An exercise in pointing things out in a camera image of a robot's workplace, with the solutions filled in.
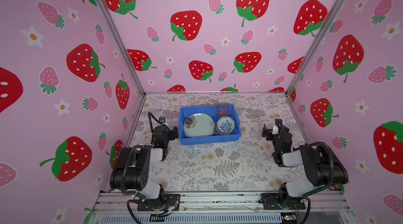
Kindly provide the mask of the pale green flower plate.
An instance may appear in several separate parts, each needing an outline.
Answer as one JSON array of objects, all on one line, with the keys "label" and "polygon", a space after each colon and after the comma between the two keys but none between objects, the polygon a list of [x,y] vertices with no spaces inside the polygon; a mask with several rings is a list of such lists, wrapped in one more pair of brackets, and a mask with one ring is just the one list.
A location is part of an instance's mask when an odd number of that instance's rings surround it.
[{"label": "pale green flower plate", "polygon": [[215,132],[215,122],[205,113],[195,113],[184,122],[184,133],[188,138],[208,137]]}]

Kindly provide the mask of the blue floral white bowl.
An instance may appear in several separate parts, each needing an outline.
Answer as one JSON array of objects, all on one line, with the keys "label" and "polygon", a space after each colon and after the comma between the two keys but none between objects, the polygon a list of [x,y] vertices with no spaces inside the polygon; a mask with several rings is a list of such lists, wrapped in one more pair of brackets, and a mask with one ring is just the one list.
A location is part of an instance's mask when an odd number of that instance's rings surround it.
[{"label": "blue floral white bowl", "polygon": [[236,120],[231,116],[220,117],[215,126],[217,135],[231,135],[236,128]]}]

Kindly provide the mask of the pink clear glass cup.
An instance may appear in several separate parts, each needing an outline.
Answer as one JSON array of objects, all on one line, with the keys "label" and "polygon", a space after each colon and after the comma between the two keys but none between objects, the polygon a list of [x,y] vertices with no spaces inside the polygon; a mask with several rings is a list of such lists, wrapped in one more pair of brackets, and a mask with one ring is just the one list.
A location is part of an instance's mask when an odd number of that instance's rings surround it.
[{"label": "pink clear glass cup", "polygon": [[218,117],[229,116],[230,105],[228,103],[219,103],[216,106]]}]

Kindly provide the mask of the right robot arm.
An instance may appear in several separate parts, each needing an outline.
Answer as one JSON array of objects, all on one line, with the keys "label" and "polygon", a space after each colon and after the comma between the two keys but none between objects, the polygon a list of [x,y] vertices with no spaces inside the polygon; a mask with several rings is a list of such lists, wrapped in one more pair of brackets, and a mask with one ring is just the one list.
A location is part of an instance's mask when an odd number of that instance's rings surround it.
[{"label": "right robot arm", "polygon": [[272,142],[272,156],[279,167],[304,168],[303,175],[280,185],[276,194],[261,194],[259,203],[264,209],[304,209],[304,200],[310,195],[347,184],[347,170],[327,144],[316,142],[292,148],[292,134],[281,119],[275,120],[272,129],[264,125],[262,136]]}]

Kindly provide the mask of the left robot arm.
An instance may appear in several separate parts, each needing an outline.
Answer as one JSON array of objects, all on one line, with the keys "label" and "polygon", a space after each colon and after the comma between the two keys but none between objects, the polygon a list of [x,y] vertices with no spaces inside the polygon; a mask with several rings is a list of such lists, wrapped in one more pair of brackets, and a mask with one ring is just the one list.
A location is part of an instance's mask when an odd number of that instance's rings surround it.
[{"label": "left robot arm", "polygon": [[178,128],[159,125],[153,130],[152,137],[151,145],[125,147],[120,151],[110,177],[110,188],[124,195],[136,195],[144,201],[163,204],[165,191],[162,185],[150,178],[150,164],[167,158],[170,141],[179,138]]}]

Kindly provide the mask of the blue plastic bin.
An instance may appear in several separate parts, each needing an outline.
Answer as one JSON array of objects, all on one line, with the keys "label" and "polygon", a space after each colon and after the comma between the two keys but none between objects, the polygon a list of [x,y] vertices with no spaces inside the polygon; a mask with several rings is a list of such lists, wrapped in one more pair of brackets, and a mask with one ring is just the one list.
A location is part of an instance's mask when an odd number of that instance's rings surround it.
[{"label": "blue plastic bin", "polygon": [[209,115],[214,122],[218,120],[217,109],[215,105],[211,106],[195,106],[195,107],[183,107],[180,109],[180,116],[178,120],[178,130],[179,130],[179,140],[183,145],[200,145],[200,144],[209,144],[209,143],[223,143],[223,142],[234,142],[238,141],[241,137],[241,129],[240,129],[240,119],[238,113],[233,104],[229,105],[230,116],[235,119],[236,127],[234,132],[230,135],[217,135],[215,132],[212,136],[201,136],[201,137],[188,137],[185,134],[185,121],[186,119],[193,114],[207,114]]}]

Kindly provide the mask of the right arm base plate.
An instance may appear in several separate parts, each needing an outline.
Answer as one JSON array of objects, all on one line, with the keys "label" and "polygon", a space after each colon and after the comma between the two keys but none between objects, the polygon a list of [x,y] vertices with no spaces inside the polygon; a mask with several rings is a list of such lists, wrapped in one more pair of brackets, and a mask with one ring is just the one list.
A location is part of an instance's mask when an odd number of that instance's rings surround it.
[{"label": "right arm base plate", "polygon": [[306,206],[302,198],[281,198],[275,193],[262,193],[258,199],[265,210],[305,210]]}]

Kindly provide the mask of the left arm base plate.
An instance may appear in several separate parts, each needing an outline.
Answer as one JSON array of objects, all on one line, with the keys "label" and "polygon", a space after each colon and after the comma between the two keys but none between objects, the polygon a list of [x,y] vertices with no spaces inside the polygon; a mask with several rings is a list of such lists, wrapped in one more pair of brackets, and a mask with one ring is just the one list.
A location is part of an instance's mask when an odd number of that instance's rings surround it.
[{"label": "left arm base plate", "polygon": [[179,210],[180,194],[160,195],[157,199],[147,199],[137,205],[137,211],[166,211],[171,207]]}]

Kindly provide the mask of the aluminium front rail frame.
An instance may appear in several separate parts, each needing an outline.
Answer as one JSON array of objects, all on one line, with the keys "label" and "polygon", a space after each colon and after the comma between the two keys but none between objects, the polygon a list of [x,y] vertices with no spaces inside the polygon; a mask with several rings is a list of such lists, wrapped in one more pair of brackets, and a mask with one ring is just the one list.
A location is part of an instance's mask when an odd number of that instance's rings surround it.
[{"label": "aluminium front rail frame", "polygon": [[130,196],[101,193],[89,218],[91,224],[356,224],[356,215],[339,191],[323,191],[290,209],[259,203],[261,191],[179,192],[173,213],[127,208]]}]

